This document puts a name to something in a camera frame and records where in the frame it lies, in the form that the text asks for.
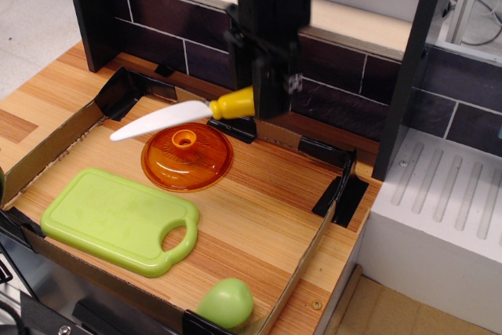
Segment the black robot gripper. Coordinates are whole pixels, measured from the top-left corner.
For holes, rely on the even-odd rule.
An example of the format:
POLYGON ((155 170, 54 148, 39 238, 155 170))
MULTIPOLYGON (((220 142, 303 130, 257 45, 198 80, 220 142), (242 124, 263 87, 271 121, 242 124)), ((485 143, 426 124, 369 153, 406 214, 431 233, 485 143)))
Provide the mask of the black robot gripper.
POLYGON ((303 87, 298 34, 310 23, 311 0, 238 0, 226 12, 235 88, 253 82, 256 118, 285 114, 292 95, 303 87))

